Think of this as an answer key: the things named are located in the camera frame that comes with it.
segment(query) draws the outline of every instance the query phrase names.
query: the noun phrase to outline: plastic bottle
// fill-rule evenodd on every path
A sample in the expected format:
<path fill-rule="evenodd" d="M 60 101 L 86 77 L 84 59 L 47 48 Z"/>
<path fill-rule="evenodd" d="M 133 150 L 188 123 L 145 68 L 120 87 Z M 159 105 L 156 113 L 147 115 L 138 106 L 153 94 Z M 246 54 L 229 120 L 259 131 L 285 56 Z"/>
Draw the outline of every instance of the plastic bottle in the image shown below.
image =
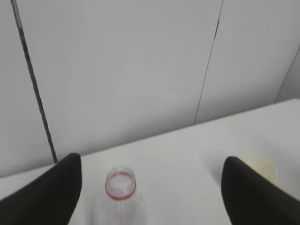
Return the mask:
<path fill-rule="evenodd" d="M 105 193 L 97 200 L 95 225 L 146 224 L 146 205 L 133 171 L 125 166 L 113 168 L 106 178 Z"/>

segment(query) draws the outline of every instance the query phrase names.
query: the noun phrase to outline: red ring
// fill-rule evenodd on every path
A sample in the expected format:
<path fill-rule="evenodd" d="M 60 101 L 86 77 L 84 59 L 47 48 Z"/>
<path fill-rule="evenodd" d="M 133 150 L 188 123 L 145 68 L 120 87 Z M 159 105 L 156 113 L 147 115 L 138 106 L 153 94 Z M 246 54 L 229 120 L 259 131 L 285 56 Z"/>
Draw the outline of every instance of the red ring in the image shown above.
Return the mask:
<path fill-rule="evenodd" d="M 113 174 L 113 175 L 110 177 L 109 180 L 111 180 L 113 177 L 115 177 L 115 176 L 117 176 L 117 175 L 119 175 L 119 174 L 128 176 L 128 177 L 130 177 L 131 179 L 133 179 L 133 177 L 131 176 L 131 174 L 129 174 L 128 172 L 119 171 L 119 172 L 116 172 L 115 174 Z M 126 200 L 126 199 L 130 198 L 130 197 L 134 194 L 134 192 L 135 192 L 135 190 L 136 190 L 136 183 L 135 183 L 135 188 L 133 189 L 133 191 L 132 191 L 130 194 L 125 195 L 125 196 L 123 196 L 123 197 L 116 197 L 116 196 L 110 194 L 110 193 L 107 191 L 106 184 L 105 184 L 105 190 L 106 190 L 107 195 L 110 196 L 113 200 L 116 200 L 116 201 L 122 201 L 122 200 Z"/>

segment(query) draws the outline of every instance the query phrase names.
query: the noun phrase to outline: yellowish object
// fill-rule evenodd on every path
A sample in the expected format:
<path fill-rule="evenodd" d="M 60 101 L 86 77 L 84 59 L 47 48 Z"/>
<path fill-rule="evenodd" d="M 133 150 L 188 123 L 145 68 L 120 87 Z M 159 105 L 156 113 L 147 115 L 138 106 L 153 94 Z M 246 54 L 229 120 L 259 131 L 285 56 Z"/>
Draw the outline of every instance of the yellowish object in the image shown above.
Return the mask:
<path fill-rule="evenodd" d="M 268 158 L 260 155 L 244 155 L 240 157 L 240 160 L 250 166 L 266 180 L 277 187 L 279 186 L 277 170 Z"/>

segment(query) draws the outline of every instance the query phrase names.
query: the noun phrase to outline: white table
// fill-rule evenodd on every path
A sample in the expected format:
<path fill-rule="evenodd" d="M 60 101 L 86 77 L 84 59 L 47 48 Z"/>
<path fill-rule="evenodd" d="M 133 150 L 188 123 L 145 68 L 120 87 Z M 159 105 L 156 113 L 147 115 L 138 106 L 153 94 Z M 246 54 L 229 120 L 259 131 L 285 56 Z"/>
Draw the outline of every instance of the white table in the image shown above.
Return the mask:
<path fill-rule="evenodd" d="M 229 155 L 260 153 L 280 187 L 300 199 L 300 101 L 290 100 L 82 157 L 83 186 L 71 225 L 92 225 L 95 196 L 116 165 L 133 169 L 149 225 L 229 225 L 220 176 Z M 50 167 L 0 179 L 0 198 Z"/>

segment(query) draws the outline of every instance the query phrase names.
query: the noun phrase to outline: bottle opening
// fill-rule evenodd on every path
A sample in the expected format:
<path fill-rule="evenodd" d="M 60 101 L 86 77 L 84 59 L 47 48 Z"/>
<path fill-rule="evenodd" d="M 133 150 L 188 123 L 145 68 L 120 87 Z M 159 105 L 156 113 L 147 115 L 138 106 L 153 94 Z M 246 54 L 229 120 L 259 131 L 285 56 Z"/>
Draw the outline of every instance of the bottle opening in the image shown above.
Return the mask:
<path fill-rule="evenodd" d="M 128 167 L 115 167 L 108 173 L 105 189 L 112 199 L 126 200 L 134 194 L 135 188 L 135 175 Z"/>

